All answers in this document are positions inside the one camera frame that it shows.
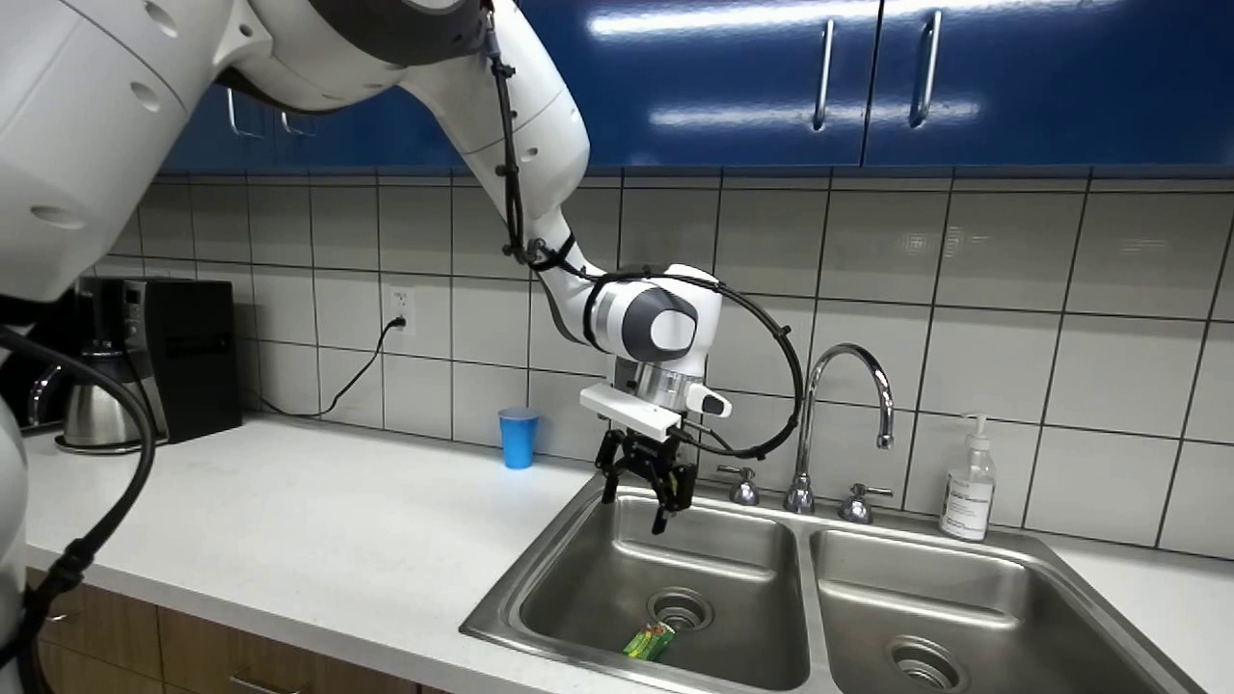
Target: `lower cabinet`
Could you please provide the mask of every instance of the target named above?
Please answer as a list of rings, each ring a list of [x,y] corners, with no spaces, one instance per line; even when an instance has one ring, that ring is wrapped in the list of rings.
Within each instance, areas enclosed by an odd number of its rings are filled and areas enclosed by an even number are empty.
[[[93,588],[58,600],[39,653],[53,694],[429,694]]]

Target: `robotic manipulator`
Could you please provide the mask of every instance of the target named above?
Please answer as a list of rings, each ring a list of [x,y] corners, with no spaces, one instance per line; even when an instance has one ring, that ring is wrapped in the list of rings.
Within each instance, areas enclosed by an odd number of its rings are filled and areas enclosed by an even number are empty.
[[[0,296],[22,300],[53,300],[117,244],[211,81],[292,113],[404,88],[505,214],[509,255],[535,271],[554,328],[613,355],[608,382],[582,390],[608,419],[605,498],[617,474],[640,474],[661,498],[657,531],[690,507],[686,419],[734,414],[703,382],[717,283],[690,265],[585,262],[562,221],[585,175],[585,129],[514,0],[6,0],[0,65]]]

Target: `kitchen counter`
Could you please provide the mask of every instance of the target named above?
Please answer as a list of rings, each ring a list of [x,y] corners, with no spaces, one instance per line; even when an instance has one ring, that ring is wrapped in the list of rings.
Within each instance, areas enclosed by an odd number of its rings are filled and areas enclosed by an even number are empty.
[[[32,439],[32,564],[84,531],[126,474],[130,458]],[[459,633],[585,480],[582,462],[514,474],[483,449],[252,419],[163,449],[89,581],[441,689],[623,694],[636,687]],[[1050,543],[1199,687],[1234,694],[1234,564]]]

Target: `cabinet handle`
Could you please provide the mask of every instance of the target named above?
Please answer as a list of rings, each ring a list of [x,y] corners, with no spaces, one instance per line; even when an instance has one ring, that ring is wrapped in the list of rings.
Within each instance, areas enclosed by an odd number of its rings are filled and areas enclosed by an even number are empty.
[[[810,120],[815,133],[825,129],[825,104],[834,92],[834,53],[838,53],[838,18],[825,18],[821,23],[821,65],[816,65],[815,120]]]
[[[229,689],[233,694],[305,694],[305,689],[274,689],[274,687],[264,687],[264,683],[252,683],[252,678],[239,678],[239,675],[229,678]]]
[[[288,140],[307,140],[307,133],[298,129],[288,113],[279,113],[279,129],[282,129]]]
[[[258,140],[258,133],[242,133],[242,129],[239,129],[234,88],[225,92],[225,104],[229,104],[229,129],[233,129],[233,134],[234,134],[234,140]]]
[[[929,13],[927,23],[927,81],[923,81],[923,102],[915,104],[911,129],[923,129],[933,110],[933,81],[936,81],[936,45],[942,45],[942,13]]]

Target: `double sink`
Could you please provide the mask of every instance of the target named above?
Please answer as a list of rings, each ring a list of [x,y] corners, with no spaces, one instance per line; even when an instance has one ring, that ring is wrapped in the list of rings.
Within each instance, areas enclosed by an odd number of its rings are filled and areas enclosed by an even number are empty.
[[[595,480],[461,633],[661,689],[1188,694],[1199,689],[1043,539],[959,543],[917,522],[848,525]],[[620,648],[650,621],[657,660]]]

